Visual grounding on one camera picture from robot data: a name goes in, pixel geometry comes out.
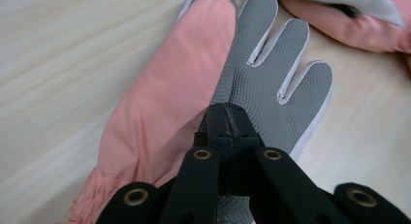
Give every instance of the pink glove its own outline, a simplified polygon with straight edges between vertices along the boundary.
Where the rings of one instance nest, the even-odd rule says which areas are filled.
[[[231,0],[196,0],[114,110],[97,166],[70,209],[95,223],[111,196],[133,181],[176,176],[206,112],[235,35]]]
[[[312,0],[280,0],[291,14],[348,46],[375,52],[404,53],[411,69],[411,0],[391,1],[403,24],[395,25],[392,21],[366,14],[349,17],[336,8]]]

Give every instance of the glove finger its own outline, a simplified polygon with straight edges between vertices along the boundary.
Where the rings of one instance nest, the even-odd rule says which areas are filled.
[[[290,19],[275,31],[252,67],[271,79],[270,89],[280,101],[308,44],[309,27],[302,19]]]
[[[246,0],[238,16],[237,60],[252,64],[277,14],[277,0]]]
[[[321,61],[306,64],[293,77],[282,100],[281,116],[290,126],[290,155],[295,160],[316,128],[329,101],[332,90],[332,70]]]

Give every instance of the light wood surface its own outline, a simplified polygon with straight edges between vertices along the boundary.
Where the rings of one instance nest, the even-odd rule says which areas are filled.
[[[67,220],[122,94],[183,0],[0,0],[0,222]],[[279,11],[278,24],[291,16]],[[311,30],[329,108],[300,165],[321,188],[354,181],[411,217],[411,79],[402,58]]]

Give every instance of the fabric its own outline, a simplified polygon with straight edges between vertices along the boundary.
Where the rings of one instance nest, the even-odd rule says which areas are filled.
[[[385,20],[398,27],[405,28],[399,9],[393,0],[313,0],[326,4],[345,4],[358,9],[368,16]]]
[[[196,0],[121,99],[98,163],[70,209],[94,223],[121,186],[173,178],[208,107],[235,34],[231,0]]]
[[[321,61],[298,70],[308,24],[291,19],[266,41],[276,0],[247,0],[238,17],[237,61],[230,103],[243,107],[266,146],[298,160],[331,94],[332,71]]]
[[[349,17],[338,9],[311,0],[280,1],[291,14],[348,46],[375,52],[402,52],[406,57],[411,53],[410,0],[392,0],[405,28],[366,14]]]

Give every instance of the wooden table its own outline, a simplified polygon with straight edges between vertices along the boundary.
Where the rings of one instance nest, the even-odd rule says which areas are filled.
[[[67,220],[102,130],[183,0],[0,0],[0,222]],[[275,26],[291,16],[279,10]],[[401,57],[311,29],[329,108],[300,165],[321,188],[368,185],[411,216],[411,79]]]

